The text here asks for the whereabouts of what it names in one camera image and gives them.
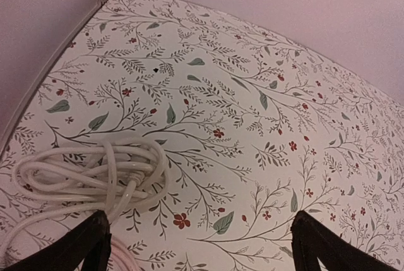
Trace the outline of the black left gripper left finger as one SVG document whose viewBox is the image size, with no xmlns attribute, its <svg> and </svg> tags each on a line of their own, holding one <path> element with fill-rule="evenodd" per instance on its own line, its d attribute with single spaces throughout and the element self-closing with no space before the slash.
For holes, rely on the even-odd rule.
<svg viewBox="0 0 404 271">
<path fill-rule="evenodd" d="M 6 267 L 24 270 L 106 270 L 111 254 L 110 224 L 105 212 L 97 210 L 52 245 Z"/>
</svg>

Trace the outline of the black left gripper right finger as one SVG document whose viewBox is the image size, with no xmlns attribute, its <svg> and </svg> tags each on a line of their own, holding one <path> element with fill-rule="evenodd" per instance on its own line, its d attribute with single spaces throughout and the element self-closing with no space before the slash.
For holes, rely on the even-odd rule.
<svg viewBox="0 0 404 271">
<path fill-rule="evenodd" d="M 297 212 L 291 226 L 292 254 L 297 271 L 393 270 L 338 237 L 307 212 Z"/>
</svg>

